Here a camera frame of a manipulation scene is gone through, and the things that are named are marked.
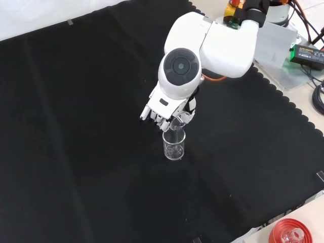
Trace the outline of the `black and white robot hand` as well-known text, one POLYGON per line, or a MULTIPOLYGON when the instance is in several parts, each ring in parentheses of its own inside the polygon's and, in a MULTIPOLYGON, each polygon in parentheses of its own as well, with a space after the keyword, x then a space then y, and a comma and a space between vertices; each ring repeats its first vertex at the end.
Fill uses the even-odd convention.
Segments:
POLYGON ((140 118, 153 120, 160 130, 177 130, 190 123, 195 115, 196 99, 194 96, 175 100, 165 95, 156 86, 149 96, 140 118))

